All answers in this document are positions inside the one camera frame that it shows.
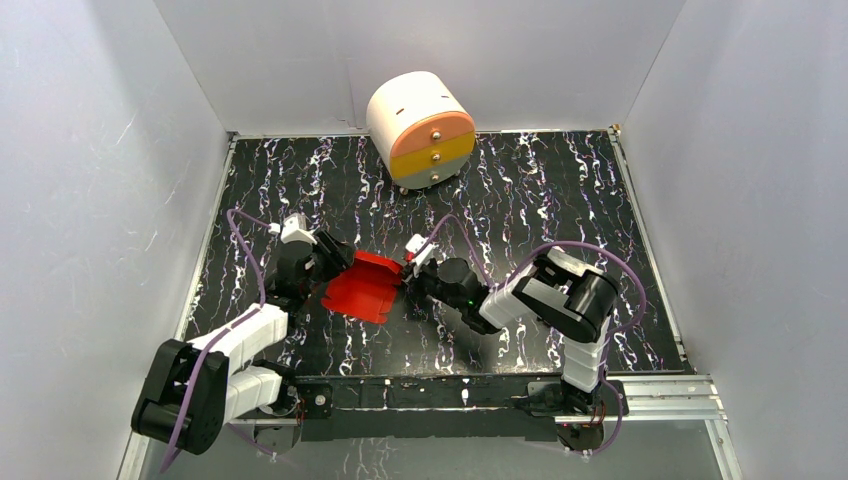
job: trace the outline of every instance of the gray wall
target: gray wall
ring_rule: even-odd
[[[156,0],[224,127],[363,128],[380,84],[442,77],[481,130],[622,122],[683,0]]]
[[[844,478],[848,4],[690,0],[624,124],[748,478]]]
[[[117,474],[226,136],[151,0],[0,2],[0,477]]]

